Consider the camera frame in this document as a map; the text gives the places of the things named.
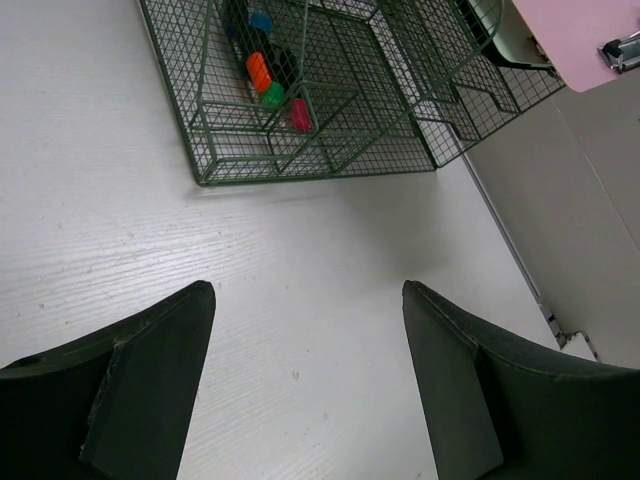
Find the pink board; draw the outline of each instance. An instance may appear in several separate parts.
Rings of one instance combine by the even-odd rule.
[[[577,92],[615,80],[619,75],[609,70],[596,49],[640,30],[640,0],[513,3],[562,79]]]

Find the metal wire rack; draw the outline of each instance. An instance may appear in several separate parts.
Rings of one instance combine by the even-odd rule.
[[[482,39],[458,1],[140,5],[194,177],[217,185],[431,171],[562,85],[484,59],[502,0],[474,0]]]

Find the green wire basket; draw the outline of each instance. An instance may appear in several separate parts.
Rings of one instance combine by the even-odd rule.
[[[480,40],[458,1],[140,0],[197,183],[432,171],[483,138],[466,90],[519,115],[469,67],[503,1],[473,0]]]

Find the white table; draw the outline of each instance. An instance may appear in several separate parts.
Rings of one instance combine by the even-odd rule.
[[[134,0],[0,3],[0,364],[209,280],[180,478],[434,478],[403,281],[556,347],[464,164],[201,189],[146,35]]]

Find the clipboard clip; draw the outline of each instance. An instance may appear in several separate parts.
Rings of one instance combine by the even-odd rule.
[[[625,38],[617,38],[598,48],[611,70],[619,74],[640,67],[640,31]]]

